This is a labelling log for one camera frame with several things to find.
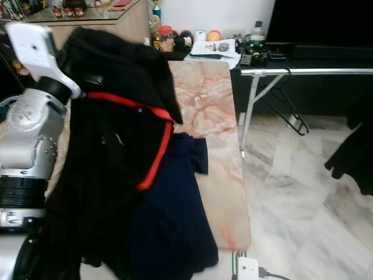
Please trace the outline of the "wooden sideboard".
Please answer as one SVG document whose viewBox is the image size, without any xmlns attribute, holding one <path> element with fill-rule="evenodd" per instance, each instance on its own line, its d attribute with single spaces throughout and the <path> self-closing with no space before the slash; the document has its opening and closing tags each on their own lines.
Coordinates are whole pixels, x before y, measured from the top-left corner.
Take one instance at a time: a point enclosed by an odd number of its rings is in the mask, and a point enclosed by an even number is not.
<svg viewBox="0 0 373 280">
<path fill-rule="evenodd" d="M 51 29 L 55 45 L 61 47 L 77 27 L 106 30 L 124 40 L 143 43 L 150 36 L 150 16 L 147 0 L 129 0 L 128 5 L 116 11 L 110 6 L 87 8 L 80 18 L 59 19 L 49 7 L 26 21 Z"/>
</svg>

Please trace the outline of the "navy blue garment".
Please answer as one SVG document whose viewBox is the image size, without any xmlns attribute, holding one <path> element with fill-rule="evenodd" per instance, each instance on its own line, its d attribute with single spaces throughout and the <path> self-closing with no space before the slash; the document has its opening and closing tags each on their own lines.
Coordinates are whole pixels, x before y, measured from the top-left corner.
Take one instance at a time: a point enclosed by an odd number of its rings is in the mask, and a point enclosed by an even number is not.
<svg viewBox="0 0 373 280">
<path fill-rule="evenodd" d="M 207 141 L 171 136 L 128 235 L 132 280 L 190 280 L 219 262 L 197 174 L 207 175 Z"/>
</svg>

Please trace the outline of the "jar with red lid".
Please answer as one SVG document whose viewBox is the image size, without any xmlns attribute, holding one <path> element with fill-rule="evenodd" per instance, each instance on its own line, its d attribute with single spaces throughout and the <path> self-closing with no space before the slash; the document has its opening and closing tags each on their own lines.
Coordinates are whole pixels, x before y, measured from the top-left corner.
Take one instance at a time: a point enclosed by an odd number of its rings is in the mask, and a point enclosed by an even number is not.
<svg viewBox="0 0 373 280">
<path fill-rule="evenodd" d="M 157 29 L 157 34 L 161 50 L 170 53 L 175 45 L 173 28 L 171 26 L 160 26 Z"/>
</svg>

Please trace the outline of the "gold trophy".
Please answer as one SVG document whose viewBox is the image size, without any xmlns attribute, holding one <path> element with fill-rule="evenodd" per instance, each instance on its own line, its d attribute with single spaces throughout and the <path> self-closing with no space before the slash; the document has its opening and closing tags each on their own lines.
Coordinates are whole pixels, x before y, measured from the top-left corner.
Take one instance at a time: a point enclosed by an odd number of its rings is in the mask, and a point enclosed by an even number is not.
<svg viewBox="0 0 373 280">
<path fill-rule="evenodd" d="M 152 15 L 151 15 L 151 28 L 153 30 L 159 29 L 161 26 L 161 9 L 160 9 L 160 0 L 151 0 L 152 3 Z"/>
</svg>

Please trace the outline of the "black plush toy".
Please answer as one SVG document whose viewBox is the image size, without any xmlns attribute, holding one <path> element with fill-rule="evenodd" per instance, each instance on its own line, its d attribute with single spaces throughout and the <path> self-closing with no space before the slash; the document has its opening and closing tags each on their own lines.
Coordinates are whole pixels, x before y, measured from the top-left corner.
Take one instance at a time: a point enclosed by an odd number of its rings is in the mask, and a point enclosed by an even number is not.
<svg viewBox="0 0 373 280">
<path fill-rule="evenodd" d="M 182 30 L 181 32 L 176 32 L 174 30 L 171 32 L 174 36 L 174 51 L 178 51 L 178 53 L 187 53 L 190 51 L 193 45 L 193 34 L 189 30 Z"/>
</svg>

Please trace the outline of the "white paper stack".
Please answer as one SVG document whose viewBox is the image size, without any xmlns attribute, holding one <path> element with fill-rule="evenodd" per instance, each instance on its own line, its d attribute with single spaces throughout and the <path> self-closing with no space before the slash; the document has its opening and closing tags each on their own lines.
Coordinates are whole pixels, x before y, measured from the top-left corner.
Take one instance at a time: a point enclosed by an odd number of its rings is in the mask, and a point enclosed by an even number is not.
<svg viewBox="0 0 373 280">
<path fill-rule="evenodd" d="M 186 56 L 190 61 L 223 61 L 234 69 L 241 61 L 241 54 L 235 50 L 235 40 L 197 41 Z"/>
</svg>

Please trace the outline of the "clear bottle with black cap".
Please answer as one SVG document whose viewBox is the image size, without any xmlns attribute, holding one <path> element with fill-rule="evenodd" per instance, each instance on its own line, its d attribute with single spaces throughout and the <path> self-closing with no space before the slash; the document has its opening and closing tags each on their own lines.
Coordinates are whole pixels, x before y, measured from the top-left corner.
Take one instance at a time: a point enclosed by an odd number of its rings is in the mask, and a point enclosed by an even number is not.
<svg viewBox="0 0 373 280">
<path fill-rule="evenodd" d="M 258 46 L 265 43 L 265 35 L 263 32 L 263 21 L 256 21 L 253 29 L 250 32 L 249 45 Z"/>
</svg>

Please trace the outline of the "silver metal clothes rack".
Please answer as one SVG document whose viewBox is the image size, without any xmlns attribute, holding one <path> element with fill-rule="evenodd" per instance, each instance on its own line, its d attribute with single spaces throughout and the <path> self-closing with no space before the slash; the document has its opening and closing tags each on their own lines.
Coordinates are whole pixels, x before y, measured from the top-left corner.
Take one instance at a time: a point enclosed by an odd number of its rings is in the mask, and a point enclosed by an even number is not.
<svg viewBox="0 0 373 280">
<path fill-rule="evenodd" d="M 287 69 L 241 69 L 242 76 L 251 77 L 251 85 L 247 98 L 246 112 L 240 114 L 239 126 L 242 127 L 240 139 L 240 155 L 245 158 L 246 139 L 249 134 L 249 126 L 252 120 L 254 105 L 266 96 L 285 76 L 293 75 L 373 75 L 371 68 L 287 68 Z M 271 82 L 259 92 L 259 80 L 263 77 L 274 76 Z"/>
</svg>

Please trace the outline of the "black TV cabinet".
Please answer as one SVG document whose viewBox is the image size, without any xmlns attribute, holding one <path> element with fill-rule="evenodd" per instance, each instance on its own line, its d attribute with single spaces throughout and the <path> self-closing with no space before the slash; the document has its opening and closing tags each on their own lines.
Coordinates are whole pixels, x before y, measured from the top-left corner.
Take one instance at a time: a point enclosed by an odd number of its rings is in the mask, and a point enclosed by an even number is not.
<svg viewBox="0 0 373 280">
<path fill-rule="evenodd" d="M 306 46 L 269 43 L 263 69 L 373 69 L 373 46 Z M 254 114 L 343 116 L 350 104 L 373 93 L 373 74 L 287 75 L 254 104 Z"/>
</svg>

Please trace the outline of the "black television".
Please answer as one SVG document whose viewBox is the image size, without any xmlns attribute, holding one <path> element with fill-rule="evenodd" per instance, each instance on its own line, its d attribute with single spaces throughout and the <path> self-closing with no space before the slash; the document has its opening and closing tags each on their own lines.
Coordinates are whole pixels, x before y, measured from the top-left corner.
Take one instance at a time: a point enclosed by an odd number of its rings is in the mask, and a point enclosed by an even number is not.
<svg viewBox="0 0 373 280">
<path fill-rule="evenodd" d="M 275 0 L 266 39 L 301 46 L 373 47 L 373 0 Z"/>
</svg>

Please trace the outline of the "black T-shirt with logo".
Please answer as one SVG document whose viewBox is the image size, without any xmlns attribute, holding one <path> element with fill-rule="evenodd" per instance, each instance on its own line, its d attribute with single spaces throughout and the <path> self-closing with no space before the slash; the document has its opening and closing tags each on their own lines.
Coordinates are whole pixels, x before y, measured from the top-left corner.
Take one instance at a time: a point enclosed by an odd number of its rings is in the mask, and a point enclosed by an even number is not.
<svg viewBox="0 0 373 280">
<path fill-rule="evenodd" d="M 362 195 L 373 197 L 373 108 L 352 109 L 346 117 L 351 133 L 324 164 L 334 179 L 354 179 Z"/>
</svg>

